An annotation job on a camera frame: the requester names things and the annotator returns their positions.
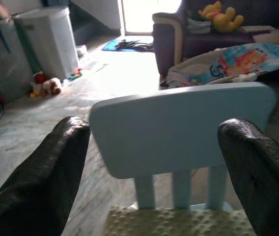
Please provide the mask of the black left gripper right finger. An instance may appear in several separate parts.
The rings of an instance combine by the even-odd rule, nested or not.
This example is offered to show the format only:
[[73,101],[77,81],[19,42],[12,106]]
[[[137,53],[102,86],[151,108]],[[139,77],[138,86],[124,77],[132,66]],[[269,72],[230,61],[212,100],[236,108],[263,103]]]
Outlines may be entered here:
[[232,185],[257,236],[279,236],[279,143],[252,121],[219,125],[219,147]]

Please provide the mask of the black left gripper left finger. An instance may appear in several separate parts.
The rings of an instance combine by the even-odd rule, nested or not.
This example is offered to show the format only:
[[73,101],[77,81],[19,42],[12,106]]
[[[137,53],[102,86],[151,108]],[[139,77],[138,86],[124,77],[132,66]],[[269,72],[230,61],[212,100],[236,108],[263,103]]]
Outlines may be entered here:
[[0,187],[0,236],[61,236],[77,195],[91,129],[63,118]]

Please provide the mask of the beige dotted pillow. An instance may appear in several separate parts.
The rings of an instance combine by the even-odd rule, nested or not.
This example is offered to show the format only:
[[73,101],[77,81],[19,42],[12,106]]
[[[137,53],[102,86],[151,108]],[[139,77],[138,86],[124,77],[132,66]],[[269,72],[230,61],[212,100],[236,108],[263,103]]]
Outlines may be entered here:
[[110,209],[102,236],[256,236],[243,210]]

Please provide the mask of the dark purple sofa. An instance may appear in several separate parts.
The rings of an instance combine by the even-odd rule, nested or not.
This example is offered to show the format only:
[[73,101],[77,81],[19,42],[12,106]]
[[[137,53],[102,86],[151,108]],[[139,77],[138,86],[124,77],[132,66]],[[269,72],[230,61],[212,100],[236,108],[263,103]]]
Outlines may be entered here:
[[279,0],[219,0],[222,9],[233,7],[237,15],[244,16],[244,26],[271,26],[246,32],[237,29],[230,33],[220,33],[211,29],[208,33],[194,34],[188,31],[189,18],[202,21],[198,14],[207,5],[218,0],[177,0],[170,12],[157,12],[153,19],[153,44],[159,74],[189,59],[216,48],[255,42],[279,44]]

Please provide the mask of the brown and white plush toy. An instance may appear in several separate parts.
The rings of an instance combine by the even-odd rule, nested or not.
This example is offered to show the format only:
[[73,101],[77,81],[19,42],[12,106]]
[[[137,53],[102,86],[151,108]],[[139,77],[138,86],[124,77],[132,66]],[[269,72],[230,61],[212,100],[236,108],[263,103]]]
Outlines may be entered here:
[[60,79],[54,77],[42,84],[30,83],[32,86],[32,92],[30,97],[46,97],[47,95],[55,96],[61,93],[62,85]]

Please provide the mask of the red toy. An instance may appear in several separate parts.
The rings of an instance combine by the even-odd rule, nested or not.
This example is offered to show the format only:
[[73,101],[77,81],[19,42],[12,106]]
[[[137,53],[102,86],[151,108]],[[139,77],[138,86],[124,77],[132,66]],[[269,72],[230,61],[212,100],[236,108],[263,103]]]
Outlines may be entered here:
[[43,84],[47,81],[47,77],[43,73],[37,73],[34,75],[34,80],[37,84]]

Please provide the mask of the light blue children's chair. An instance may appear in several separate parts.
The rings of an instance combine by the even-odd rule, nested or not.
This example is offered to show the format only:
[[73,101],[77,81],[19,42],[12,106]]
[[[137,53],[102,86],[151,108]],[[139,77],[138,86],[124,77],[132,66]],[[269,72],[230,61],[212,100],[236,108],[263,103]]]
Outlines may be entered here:
[[109,173],[134,179],[140,209],[155,208],[153,176],[171,173],[175,208],[230,211],[218,126],[246,118],[265,128],[276,102],[259,82],[174,88],[100,101],[89,122]]

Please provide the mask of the small colourful toy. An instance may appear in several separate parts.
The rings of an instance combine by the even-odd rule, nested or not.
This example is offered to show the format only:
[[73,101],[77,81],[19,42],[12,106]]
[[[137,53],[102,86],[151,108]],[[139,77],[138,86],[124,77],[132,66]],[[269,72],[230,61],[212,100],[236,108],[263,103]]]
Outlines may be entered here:
[[81,68],[78,68],[77,71],[73,74],[70,75],[70,77],[68,78],[69,81],[73,81],[79,77],[81,77],[83,74],[82,74],[82,69]]

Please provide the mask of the colourful printed baby bouncer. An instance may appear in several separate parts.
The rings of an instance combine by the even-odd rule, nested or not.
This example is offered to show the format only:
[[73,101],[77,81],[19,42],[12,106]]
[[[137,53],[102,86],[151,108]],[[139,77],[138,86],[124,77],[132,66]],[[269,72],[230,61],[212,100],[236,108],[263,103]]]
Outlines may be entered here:
[[249,43],[195,56],[169,69],[168,88],[253,82],[279,69],[279,45]]

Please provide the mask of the grey laundry basket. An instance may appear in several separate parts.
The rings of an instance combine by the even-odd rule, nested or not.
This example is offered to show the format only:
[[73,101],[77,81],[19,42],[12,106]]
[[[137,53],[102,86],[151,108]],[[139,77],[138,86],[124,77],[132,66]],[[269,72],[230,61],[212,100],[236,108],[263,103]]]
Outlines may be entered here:
[[8,45],[0,38],[0,94],[11,102],[28,94],[33,73],[14,22],[0,24],[0,30]]

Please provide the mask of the green pole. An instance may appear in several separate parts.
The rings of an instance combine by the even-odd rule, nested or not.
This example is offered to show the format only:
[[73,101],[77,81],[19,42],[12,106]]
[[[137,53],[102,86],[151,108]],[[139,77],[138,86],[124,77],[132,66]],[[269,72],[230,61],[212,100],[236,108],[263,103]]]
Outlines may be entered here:
[[37,60],[37,57],[33,51],[32,45],[28,39],[28,36],[24,32],[22,26],[18,22],[14,22],[19,40],[21,42],[22,48],[31,67],[33,74],[37,74],[42,71],[41,66]]

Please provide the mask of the white plastic bin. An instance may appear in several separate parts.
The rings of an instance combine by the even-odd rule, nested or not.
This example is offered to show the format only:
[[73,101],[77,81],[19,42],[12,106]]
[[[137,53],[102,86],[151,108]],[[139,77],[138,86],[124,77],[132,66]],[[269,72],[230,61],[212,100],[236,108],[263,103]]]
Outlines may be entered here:
[[47,77],[63,81],[77,71],[79,60],[67,6],[38,8],[14,19],[21,24]]

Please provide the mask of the blue floor mat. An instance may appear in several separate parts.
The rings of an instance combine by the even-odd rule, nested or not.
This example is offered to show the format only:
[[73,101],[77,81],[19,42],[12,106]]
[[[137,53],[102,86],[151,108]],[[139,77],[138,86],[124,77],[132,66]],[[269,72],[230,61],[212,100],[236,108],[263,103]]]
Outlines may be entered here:
[[113,39],[111,41],[109,41],[103,48],[102,51],[112,51],[112,52],[136,52],[134,50],[116,50],[116,45],[118,44],[119,41],[121,41],[123,39]]

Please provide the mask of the yellow bear plush toy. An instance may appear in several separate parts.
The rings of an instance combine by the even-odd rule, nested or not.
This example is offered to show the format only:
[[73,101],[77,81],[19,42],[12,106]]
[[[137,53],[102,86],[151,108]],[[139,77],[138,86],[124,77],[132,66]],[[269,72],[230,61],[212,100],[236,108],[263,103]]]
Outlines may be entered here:
[[244,16],[237,14],[235,8],[227,7],[223,11],[222,3],[217,0],[197,11],[199,16],[210,21],[214,30],[228,33],[237,30],[244,22]]

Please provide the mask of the black cloth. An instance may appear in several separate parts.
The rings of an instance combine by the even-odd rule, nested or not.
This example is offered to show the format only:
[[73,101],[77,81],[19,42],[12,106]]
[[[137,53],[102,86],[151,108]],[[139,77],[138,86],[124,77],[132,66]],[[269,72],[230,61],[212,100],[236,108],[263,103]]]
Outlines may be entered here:
[[116,50],[134,50],[137,52],[154,52],[153,42],[144,43],[139,40],[127,41],[125,39],[118,42]]

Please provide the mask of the folded clothes stack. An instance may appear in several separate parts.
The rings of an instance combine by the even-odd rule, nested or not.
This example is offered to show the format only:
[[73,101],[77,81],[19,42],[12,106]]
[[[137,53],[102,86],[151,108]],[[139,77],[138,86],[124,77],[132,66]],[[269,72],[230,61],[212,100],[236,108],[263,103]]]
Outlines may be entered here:
[[196,21],[191,18],[187,19],[187,32],[190,34],[206,34],[211,31],[210,21]]

